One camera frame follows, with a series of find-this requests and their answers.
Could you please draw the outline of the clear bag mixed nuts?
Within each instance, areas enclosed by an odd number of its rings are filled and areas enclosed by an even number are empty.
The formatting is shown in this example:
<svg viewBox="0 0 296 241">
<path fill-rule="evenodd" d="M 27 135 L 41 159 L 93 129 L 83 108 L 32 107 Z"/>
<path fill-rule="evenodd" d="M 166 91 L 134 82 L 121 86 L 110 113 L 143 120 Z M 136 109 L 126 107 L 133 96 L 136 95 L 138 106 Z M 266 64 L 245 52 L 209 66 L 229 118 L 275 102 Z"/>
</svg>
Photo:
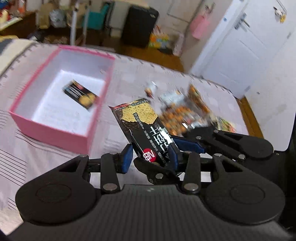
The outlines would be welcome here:
<svg viewBox="0 0 296 241">
<path fill-rule="evenodd" d="M 194 104 L 184 102 L 162 109 L 159 118 L 170 135 L 181 136 L 194 128 L 209 126 L 209 121 Z"/>
</svg>

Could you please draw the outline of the black soda cracker packet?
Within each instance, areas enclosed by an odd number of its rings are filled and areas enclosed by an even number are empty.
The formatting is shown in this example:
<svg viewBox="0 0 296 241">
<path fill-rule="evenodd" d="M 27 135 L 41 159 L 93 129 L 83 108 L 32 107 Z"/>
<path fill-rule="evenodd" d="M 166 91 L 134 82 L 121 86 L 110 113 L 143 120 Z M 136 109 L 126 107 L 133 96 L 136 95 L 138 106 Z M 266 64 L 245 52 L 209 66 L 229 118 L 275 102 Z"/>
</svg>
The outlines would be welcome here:
<svg viewBox="0 0 296 241">
<path fill-rule="evenodd" d="M 169 145 L 175 142 L 147 99 L 141 98 L 110 109 L 139 157 L 162 167 L 168 165 Z"/>
</svg>

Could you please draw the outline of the beige instant noodle bag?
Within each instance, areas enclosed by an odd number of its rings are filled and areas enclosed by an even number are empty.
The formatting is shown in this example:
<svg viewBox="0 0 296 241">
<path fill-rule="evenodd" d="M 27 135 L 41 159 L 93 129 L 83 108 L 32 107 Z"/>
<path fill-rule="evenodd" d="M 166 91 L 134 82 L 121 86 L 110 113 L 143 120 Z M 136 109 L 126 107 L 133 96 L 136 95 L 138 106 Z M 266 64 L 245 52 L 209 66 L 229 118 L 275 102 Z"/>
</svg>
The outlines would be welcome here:
<svg viewBox="0 0 296 241">
<path fill-rule="evenodd" d="M 236 133 L 235 125 L 219 116 L 216 117 L 216 128 L 219 131 Z"/>
</svg>

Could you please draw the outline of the white grey snack packet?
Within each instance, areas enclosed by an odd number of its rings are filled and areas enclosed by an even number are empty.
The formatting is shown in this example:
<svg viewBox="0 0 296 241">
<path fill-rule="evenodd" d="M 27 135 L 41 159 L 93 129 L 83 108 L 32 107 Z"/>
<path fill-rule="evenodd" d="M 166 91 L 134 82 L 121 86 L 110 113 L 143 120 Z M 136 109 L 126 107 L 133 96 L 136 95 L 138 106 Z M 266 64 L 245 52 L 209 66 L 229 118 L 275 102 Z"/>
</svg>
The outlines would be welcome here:
<svg viewBox="0 0 296 241">
<path fill-rule="evenodd" d="M 184 95 L 179 91 L 166 92 L 159 96 L 159 101 L 165 105 L 177 104 L 183 99 Z"/>
</svg>

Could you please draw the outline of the small white snack packet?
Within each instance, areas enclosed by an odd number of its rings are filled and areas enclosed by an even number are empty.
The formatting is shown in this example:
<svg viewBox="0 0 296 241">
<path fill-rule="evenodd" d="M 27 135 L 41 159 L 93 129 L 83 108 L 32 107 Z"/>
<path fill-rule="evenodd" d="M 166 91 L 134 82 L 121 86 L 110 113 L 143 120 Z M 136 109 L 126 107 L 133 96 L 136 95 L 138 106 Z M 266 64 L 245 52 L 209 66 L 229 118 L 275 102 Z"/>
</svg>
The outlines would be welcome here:
<svg viewBox="0 0 296 241">
<path fill-rule="evenodd" d="M 156 83 L 153 81 L 150 81 L 144 91 L 147 97 L 154 98 L 154 94 L 156 93 L 157 89 L 158 89 L 158 86 L 156 85 Z"/>
</svg>

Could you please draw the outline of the striped bed sheet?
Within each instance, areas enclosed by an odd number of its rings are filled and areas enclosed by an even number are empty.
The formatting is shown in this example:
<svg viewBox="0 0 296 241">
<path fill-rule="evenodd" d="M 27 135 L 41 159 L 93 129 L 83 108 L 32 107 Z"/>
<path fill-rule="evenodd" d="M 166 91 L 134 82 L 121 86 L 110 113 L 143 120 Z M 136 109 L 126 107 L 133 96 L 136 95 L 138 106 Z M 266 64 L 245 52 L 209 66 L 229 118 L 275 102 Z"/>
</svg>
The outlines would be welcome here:
<svg viewBox="0 0 296 241">
<path fill-rule="evenodd" d="M 9 114 L 13 101 L 58 48 L 25 39 L 1 40 L 1 231 L 5 234 L 22 223 L 15 204 L 18 189 L 78 155 L 28 136 Z M 91 158 L 125 147 L 127 140 L 110 107 L 144 97 L 144 88 L 151 81 L 157 84 L 159 92 L 194 84 L 215 115 L 232 123 L 236 132 L 248 132 L 240 107 L 229 90 L 147 61 L 122 55 L 114 55 L 114 59 L 112 78 L 89 152 Z"/>
</svg>

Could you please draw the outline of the pink cardboard box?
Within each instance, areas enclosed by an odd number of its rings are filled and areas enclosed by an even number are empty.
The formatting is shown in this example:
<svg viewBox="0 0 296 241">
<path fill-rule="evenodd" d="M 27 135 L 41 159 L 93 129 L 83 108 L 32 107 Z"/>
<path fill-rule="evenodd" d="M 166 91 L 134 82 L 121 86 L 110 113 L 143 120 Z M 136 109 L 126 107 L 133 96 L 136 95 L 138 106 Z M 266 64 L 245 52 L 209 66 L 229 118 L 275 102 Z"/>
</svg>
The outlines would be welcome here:
<svg viewBox="0 0 296 241">
<path fill-rule="evenodd" d="M 89 154 L 114 62 L 108 53 L 58 46 L 10 107 L 9 113 L 19 130 L 40 142 Z M 98 96 L 90 109 L 63 92 L 72 80 Z"/>
</svg>

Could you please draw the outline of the colourful cartoon box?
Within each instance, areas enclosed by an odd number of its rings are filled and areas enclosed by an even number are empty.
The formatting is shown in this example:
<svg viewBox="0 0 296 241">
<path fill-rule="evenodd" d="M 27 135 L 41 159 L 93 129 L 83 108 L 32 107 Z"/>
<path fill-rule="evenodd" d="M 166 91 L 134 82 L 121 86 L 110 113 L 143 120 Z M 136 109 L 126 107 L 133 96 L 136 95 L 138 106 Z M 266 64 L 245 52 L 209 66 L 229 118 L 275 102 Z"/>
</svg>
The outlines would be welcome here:
<svg viewBox="0 0 296 241">
<path fill-rule="evenodd" d="M 155 49 L 165 49 L 169 39 L 169 35 L 164 33 L 158 25 L 155 25 L 149 38 L 148 47 Z"/>
</svg>

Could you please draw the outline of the white door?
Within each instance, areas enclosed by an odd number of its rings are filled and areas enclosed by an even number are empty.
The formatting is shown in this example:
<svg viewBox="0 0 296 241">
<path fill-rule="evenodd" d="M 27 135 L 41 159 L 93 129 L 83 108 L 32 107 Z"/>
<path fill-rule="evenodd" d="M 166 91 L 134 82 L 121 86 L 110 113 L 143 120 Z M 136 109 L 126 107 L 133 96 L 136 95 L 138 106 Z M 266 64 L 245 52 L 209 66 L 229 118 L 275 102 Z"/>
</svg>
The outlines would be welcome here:
<svg viewBox="0 0 296 241">
<path fill-rule="evenodd" d="M 233 1 L 190 73 L 241 99 L 295 27 L 295 1 Z"/>
</svg>

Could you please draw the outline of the pink paper bag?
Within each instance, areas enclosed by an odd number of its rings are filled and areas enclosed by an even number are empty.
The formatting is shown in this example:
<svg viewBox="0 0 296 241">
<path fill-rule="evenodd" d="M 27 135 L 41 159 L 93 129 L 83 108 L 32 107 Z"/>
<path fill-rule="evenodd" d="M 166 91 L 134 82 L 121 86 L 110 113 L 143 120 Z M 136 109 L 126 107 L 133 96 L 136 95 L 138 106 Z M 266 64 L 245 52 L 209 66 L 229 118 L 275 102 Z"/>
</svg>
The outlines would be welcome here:
<svg viewBox="0 0 296 241">
<path fill-rule="evenodd" d="M 197 15 L 190 24 L 190 32 L 193 38 L 199 40 L 204 35 L 209 25 L 209 16 L 207 14 Z"/>
</svg>

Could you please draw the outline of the black suitcase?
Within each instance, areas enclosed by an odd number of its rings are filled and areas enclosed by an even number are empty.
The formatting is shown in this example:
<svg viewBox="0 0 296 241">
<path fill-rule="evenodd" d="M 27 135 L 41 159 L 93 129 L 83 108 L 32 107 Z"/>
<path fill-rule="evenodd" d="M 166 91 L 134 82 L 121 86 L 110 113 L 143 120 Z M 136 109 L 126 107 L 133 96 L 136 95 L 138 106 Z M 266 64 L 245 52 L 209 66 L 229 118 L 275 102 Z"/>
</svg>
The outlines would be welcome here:
<svg viewBox="0 0 296 241">
<path fill-rule="evenodd" d="M 132 5 L 121 33 L 122 44 L 146 48 L 158 17 L 159 12 L 156 9 Z"/>
</svg>

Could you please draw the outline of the teal shopping bag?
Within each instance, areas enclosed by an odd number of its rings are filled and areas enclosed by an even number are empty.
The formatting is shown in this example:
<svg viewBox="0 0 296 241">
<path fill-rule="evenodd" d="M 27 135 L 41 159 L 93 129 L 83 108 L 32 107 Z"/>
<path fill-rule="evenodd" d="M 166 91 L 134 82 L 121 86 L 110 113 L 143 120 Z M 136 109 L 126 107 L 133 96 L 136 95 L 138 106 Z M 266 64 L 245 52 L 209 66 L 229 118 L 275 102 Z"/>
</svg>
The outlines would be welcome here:
<svg viewBox="0 0 296 241">
<path fill-rule="evenodd" d="M 102 30 L 104 20 L 109 9 L 109 4 L 104 4 L 100 12 L 89 13 L 87 28 L 92 30 Z"/>
</svg>

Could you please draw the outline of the white folding table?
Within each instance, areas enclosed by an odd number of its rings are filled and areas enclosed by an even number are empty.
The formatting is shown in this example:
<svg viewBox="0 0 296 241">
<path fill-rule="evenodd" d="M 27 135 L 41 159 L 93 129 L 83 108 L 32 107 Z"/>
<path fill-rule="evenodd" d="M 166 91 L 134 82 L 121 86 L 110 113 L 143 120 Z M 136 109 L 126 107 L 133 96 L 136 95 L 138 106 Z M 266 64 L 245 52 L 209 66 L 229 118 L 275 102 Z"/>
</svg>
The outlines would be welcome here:
<svg viewBox="0 0 296 241">
<path fill-rule="evenodd" d="M 72 6 L 70 45 L 84 46 L 92 1 L 74 1 Z"/>
</svg>

